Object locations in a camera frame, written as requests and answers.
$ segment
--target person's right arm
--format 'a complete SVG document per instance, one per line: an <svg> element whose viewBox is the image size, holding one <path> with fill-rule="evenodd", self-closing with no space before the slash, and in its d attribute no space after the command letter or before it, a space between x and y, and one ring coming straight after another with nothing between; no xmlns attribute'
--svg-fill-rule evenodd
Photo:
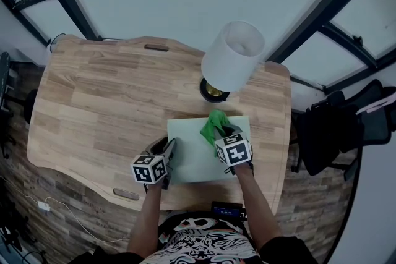
<svg viewBox="0 0 396 264"><path fill-rule="evenodd" d="M282 232L249 165L240 164L234 169L241 184L250 233L257 250L260 250L269 240L282 236Z"/></svg>

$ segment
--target black lamp base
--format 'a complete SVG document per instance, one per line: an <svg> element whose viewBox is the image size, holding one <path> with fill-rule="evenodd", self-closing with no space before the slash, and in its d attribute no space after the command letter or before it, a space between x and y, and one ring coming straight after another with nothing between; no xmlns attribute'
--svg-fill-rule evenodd
<svg viewBox="0 0 396 264"><path fill-rule="evenodd" d="M204 97L205 100L209 101L210 103L221 103L226 101L227 97L230 95L228 92L223 92L214 88L204 78L200 82L199 91L202 97Z"/></svg>

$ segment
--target black sleeve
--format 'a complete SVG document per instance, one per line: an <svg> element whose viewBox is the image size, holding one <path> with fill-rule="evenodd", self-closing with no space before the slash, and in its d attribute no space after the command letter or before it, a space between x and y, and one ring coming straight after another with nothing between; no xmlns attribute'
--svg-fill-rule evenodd
<svg viewBox="0 0 396 264"><path fill-rule="evenodd" d="M97 247L93 255L84 253L76 257L69 264L139 264L144 258L135 253L107 254L101 247Z"/></svg>
<svg viewBox="0 0 396 264"><path fill-rule="evenodd" d="M305 243L296 237L276 237L269 240L259 253L261 259L268 264L317 264Z"/></svg>

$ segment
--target green cloth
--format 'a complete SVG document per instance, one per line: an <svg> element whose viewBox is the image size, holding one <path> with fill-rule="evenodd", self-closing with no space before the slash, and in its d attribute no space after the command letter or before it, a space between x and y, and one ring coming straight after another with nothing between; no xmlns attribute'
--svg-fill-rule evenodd
<svg viewBox="0 0 396 264"><path fill-rule="evenodd" d="M221 110L212 110L209 114L208 121L200 131L201 135L206 138L206 140L214 147L215 146L215 134L213 128L217 127L220 135L225 137L225 131L223 130L222 124L229 124L230 121L227 115Z"/></svg>

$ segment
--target wooden floor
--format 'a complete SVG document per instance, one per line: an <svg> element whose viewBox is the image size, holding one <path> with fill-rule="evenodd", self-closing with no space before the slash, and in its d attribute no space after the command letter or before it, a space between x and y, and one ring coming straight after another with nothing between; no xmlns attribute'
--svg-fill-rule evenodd
<svg viewBox="0 0 396 264"><path fill-rule="evenodd" d="M38 87L43 69L22 63L14 64L13 68L20 75L15 96L23 98ZM9 107L14 112L10 134L17 145L8 146L8 160L0 158L0 176L35 200L53 197L66 203L81 223L101 240L128 237L139 213L107 202L69 176L29 163L26 157L28 129L22 107L14 103L9 103ZM344 182L342 172L330 168L314 177L304 168L299 174L293 174L290 166L296 161L296 155L298 146L292 145L277 219L285 235L302 238L322 263L344 217L352 180ZM341 160L350 162L354 157L354 152L347 153ZM35 247L46 252L49 263L69 263L75 256L94 250L97 245L111 253L126 249L126 241L107 244L95 240L79 226L65 206L49 201L52 211L45 212L11 186L7 185L7 188L16 208L29 217L28 226L37 239ZM161 213L162 218L165 216L165 212Z"/></svg>

